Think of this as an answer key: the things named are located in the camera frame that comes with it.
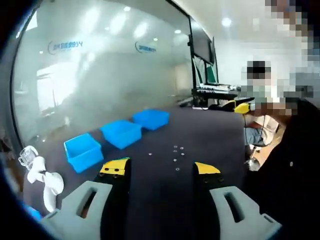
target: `frosted glass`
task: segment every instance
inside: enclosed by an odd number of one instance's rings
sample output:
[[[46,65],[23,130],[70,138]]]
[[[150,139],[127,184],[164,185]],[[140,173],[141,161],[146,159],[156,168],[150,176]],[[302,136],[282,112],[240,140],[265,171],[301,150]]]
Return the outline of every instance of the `frosted glass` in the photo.
[[[145,4],[153,9],[153,1]],[[165,8],[124,11],[124,4],[104,0],[42,2],[14,65],[14,110],[24,144],[41,149],[189,97],[188,18],[165,4],[177,18],[160,19]]]

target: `white wall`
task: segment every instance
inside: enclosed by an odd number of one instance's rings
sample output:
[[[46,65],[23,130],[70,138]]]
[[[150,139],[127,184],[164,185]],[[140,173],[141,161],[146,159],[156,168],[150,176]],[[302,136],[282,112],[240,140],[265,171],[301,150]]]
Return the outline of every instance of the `white wall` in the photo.
[[[303,40],[272,14],[265,0],[175,0],[215,37],[219,82],[243,85],[247,61],[270,61],[274,79],[289,81],[290,72],[301,67]],[[230,28],[222,19],[232,20]]]

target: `blue plastic bin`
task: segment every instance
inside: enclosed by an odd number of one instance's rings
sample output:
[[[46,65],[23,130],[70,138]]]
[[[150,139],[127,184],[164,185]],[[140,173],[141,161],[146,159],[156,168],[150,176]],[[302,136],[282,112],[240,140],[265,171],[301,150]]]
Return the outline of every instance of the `blue plastic bin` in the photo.
[[[104,159],[101,145],[89,133],[64,142],[64,149],[68,163],[77,173]]]
[[[33,207],[27,206],[24,204],[22,204],[22,205],[23,205],[24,209],[27,211],[27,213],[30,214],[35,220],[40,221],[42,219],[40,212],[35,210]]]
[[[100,128],[105,140],[118,149],[124,149],[141,139],[141,126],[127,120],[118,120]]]
[[[149,109],[138,112],[132,116],[132,120],[146,129],[156,130],[169,122],[169,113],[165,111]]]

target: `ceiling light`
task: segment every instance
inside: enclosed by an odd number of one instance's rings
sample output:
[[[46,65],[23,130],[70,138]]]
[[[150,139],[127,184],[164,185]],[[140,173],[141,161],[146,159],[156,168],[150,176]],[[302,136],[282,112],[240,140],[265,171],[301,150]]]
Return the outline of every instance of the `ceiling light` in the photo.
[[[224,26],[225,28],[229,28],[231,26],[231,19],[228,17],[225,17],[224,19],[222,19],[221,24],[222,26]]]
[[[146,34],[148,29],[148,24],[146,22],[141,23],[140,25],[138,25],[133,33],[135,38],[140,38],[143,35]]]
[[[81,22],[81,29],[85,34],[89,34],[95,28],[99,19],[99,10],[97,8],[91,8],[88,10]]]
[[[124,27],[125,22],[126,22],[126,15],[125,14],[119,14],[117,16],[115,16],[110,24],[110,32],[113,35],[116,35],[117,33],[119,33],[121,31],[121,29]]]

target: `dark gray table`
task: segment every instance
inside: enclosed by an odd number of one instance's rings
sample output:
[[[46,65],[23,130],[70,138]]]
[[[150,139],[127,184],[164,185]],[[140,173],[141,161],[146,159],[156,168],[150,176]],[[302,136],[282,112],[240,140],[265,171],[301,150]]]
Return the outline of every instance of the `dark gray table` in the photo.
[[[245,174],[244,122],[241,115],[233,112],[178,107],[167,110],[170,112],[168,125],[143,132],[141,140],[124,150],[106,142],[99,130],[92,131],[91,135],[102,145],[105,161],[80,174],[67,163],[63,142],[51,144],[50,151],[44,155],[46,169],[58,172],[64,180],[57,207],[60,208],[62,199],[79,185],[93,180],[103,163],[131,157],[127,239],[138,236],[153,240],[190,239],[193,163],[213,165],[224,175],[227,184],[241,187]],[[173,152],[175,145],[183,150]],[[30,184],[27,177],[24,178],[24,201],[46,215],[43,190],[43,183]]]

